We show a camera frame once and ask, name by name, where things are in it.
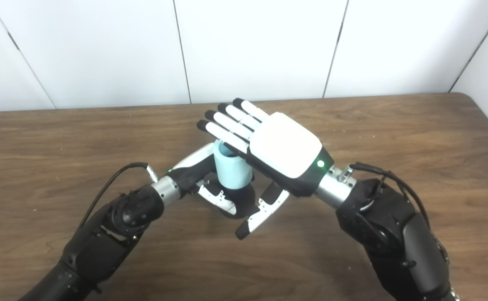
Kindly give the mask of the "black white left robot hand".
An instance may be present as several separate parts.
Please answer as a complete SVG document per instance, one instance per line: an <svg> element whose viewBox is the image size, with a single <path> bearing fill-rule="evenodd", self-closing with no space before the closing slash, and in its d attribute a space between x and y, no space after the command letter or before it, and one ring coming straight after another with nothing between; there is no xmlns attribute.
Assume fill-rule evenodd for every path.
<svg viewBox="0 0 488 301"><path fill-rule="evenodd" d="M219 180L215 164L214 143L208 143L176 164L165 175L175 189L173 200L187 194L199 194L221 212L234 217L236 204L229 197L229 189Z"/></svg>

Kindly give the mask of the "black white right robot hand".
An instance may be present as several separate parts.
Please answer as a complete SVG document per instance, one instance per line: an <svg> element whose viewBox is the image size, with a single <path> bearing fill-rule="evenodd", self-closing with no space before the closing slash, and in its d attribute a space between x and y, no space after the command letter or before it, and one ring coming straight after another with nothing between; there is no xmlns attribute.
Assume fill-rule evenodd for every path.
<svg viewBox="0 0 488 301"><path fill-rule="evenodd" d="M259 207L236 229L239 240L254 232L290 196L312 196L334 165L319 138L307 128L281 112L267 114L244 99L206 111L197 127L272 181L260 196Z"/></svg>

